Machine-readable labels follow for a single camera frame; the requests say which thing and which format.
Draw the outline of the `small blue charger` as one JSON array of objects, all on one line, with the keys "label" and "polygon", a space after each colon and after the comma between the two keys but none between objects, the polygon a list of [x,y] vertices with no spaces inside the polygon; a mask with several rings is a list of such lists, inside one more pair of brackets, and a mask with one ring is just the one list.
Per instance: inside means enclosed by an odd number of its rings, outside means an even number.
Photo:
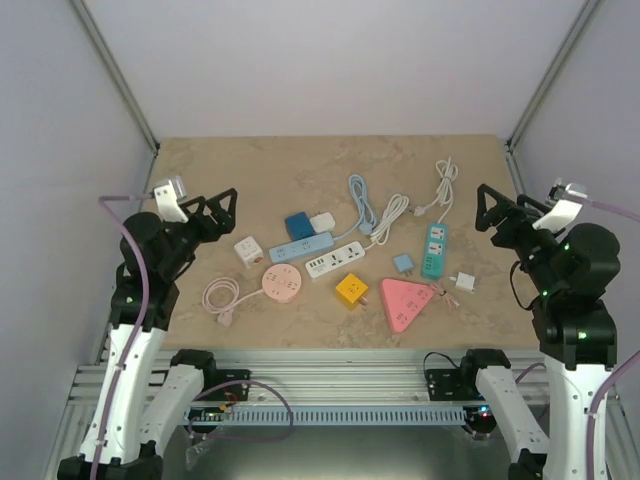
[{"label": "small blue charger", "polygon": [[408,254],[395,256],[393,258],[393,263],[399,274],[410,276],[414,270],[414,263]]}]

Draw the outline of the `pink triangular power strip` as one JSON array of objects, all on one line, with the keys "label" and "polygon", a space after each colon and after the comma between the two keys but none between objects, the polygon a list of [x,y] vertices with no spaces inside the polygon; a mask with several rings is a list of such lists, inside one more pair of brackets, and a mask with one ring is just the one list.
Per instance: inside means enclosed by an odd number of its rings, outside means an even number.
[{"label": "pink triangular power strip", "polygon": [[389,328],[394,334],[404,332],[435,296],[425,284],[392,278],[381,281],[380,293]]}]

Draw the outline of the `yellow cube socket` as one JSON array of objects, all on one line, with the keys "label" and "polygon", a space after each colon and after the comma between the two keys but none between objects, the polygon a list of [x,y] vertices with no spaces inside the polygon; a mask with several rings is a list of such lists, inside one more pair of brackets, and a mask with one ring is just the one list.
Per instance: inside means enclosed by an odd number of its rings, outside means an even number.
[{"label": "yellow cube socket", "polygon": [[335,287],[338,301],[348,310],[354,310],[366,301],[369,286],[353,273],[347,274]]}]

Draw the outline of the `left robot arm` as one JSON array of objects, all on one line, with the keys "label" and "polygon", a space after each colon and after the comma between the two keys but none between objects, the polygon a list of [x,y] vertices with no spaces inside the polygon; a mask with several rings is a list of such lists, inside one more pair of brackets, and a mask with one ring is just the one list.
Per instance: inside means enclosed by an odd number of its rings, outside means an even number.
[{"label": "left robot arm", "polygon": [[78,453],[60,461],[59,479],[161,478],[164,452],[185,411],[218,390],[213,355],[186,349],[173,358],[155,397],[147,395],[179,296],[176,282],[200,245],[233,231],[238,192],[188,200],[167,182],[150,197],[159,212],[116,222],[123,261],[110,303],[107,368],[93,419]]}]

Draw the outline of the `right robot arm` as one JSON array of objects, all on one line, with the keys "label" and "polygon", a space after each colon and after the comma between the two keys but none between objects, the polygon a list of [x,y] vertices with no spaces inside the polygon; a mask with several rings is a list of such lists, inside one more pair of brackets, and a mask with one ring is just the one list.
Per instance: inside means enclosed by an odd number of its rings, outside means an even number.
[{"label": "right robot arm", "polygon": [[566,190],[552,207],[487,184],[477,189],[475,227],[517,255],[537,290],[527,306],[544,356],[549,427],[542,431],[515,382],[506,354],[470,349],[459,387],[483,399],[506,442],[510,479],[604,479],[606,396],[617,364],[617,328],[603,301],[620,271],[620,244],[608,229],[575,221],[586,196]]}]

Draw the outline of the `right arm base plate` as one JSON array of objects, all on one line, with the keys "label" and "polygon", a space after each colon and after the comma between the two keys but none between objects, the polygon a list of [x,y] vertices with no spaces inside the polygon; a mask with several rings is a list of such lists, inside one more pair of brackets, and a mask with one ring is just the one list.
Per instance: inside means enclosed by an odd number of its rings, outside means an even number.
[{"label": "right arm base plate", "polygon": [[469,391],[459,369],[427,369],[424,375],[431,401],[462,401],[469,399]]}]

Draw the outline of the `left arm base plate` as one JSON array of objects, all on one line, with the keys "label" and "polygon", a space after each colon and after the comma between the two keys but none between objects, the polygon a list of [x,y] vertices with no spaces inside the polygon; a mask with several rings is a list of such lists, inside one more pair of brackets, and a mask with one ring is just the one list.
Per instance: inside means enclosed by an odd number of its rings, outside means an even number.
[{"label": "left arm base plate", "polygon": [[218,370],[213,377],[213,385],[224,384],[224,387],[211,393],[209,399],[226,403],[244,402],[248,398],[250,390],[248,380],[250,379],[249,369]]}]

